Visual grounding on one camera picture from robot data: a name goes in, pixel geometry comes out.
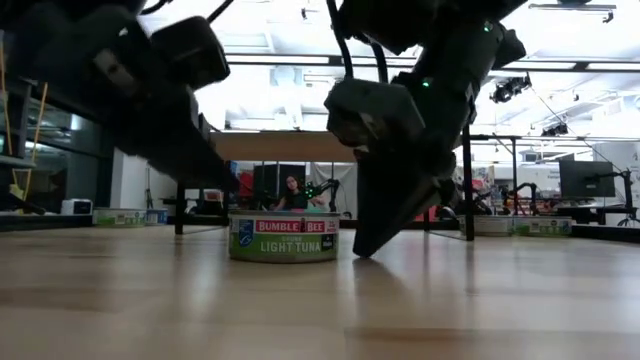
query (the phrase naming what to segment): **woman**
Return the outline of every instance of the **woman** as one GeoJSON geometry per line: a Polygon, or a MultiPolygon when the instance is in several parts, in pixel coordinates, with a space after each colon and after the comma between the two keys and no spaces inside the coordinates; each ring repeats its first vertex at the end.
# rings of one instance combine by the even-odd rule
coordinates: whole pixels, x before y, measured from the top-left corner
{"type": "Polygon", "coordinates": [[[298,180],[292,175],[287,176],[287,192],[282,199],[280,199],[280,203],[273,210],[274,211],[282,211],[282,210],[294,210],[294,209],[306,209],[308,203],[313,204],[314,206],[323,206],[324,200],[316,196],[311,199],[307,199],[304,192],[300,189],[298,185],[298,180]]]}

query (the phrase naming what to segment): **bumble bee tuna can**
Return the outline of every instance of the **bumble bee tuna can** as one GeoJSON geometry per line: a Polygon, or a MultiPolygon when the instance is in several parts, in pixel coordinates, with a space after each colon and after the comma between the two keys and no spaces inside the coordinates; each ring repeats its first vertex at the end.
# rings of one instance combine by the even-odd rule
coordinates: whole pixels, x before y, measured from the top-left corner
{"type": "Polygon", "coordinates": [[[294,264],[338,255],[339,214],[232,211],[229,217],[231,259],[294,264]]]}

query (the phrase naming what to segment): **computer monitor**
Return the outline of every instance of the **computer monitor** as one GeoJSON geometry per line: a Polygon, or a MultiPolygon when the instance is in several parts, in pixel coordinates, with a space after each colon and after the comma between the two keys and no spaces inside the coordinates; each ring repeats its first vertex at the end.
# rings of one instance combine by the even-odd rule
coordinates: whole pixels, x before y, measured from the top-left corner
{"type": "Polygon", "coordinates": [[[615,197],[613,164],[604,161],[559,161],[563,198],[615,197]]]}

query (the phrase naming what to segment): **wooden floor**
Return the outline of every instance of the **wooden floor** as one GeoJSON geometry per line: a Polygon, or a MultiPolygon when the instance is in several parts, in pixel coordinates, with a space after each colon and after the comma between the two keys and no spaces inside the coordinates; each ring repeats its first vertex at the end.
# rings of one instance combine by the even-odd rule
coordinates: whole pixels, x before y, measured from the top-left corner
{"type": "Polygon", "coordinates": [[[229,261],[224,231],[0,234],[3,360],[640,359],[640,248],[404,232],[375,260],[229,261]]]}

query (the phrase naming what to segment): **ceiling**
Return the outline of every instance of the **ceiling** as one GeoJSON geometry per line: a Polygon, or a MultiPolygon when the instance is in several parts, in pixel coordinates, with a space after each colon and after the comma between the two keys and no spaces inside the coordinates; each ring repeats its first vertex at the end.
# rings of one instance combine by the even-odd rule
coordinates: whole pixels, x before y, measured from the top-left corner
{"type": "MultiPolygon", "coordinates": [[[[640,2],[593,0],[590,5],[617,5],[609,23],[603,23],[603,13],[540,11],[528,6],[554,2],[530,1],[503,21],[516,30],[527,47],[527,60],[640,63],[640,2]]],[[[193,15],[206,16],[220,3],[174,0],[160,11],[141,17],[141,22],[153,32],[193,15]]],[[[213,29],[234,64],[227,80],[196,94],[201,110],[214,126],[221,128],[226,121],[232,128],[247,130],[325,129],[326,109],[322,104],[344,71],[326,62],[322,66],[317,58],[308,62],[302,58],[339,55],[325,1],[236,0],[213,29]],[[301,15],[303,8],[306,20],[301,15]],[[243,54],[252,54],[257,60],[243,65],[247,62],[243,54]],[[282,59],[276,55],[301,60],[295,66],[276,65],[274,62],[282,59]]],[[[372,56],[364,44],[349,41],[348,45],[354,57],[372,56]]],[[[410,60],[419,52],[410,49],[400,57],[410,60]]],[[[406,66],[411,62],[404,61],[406,66]]],[[[495,83],[505,80],[496,76],[482,89],[472,132],[537,136],[561,118],[576,135],[640,138],[640,65],[635,66],[638,73],[531,72],[532,89],[505,104],[489,99],[495,83]]],[[[390,75],[400,70],[390,69],[390,75]]],[[[356,67],[355,76],[377,80],[374,68],[356,67]]]]}

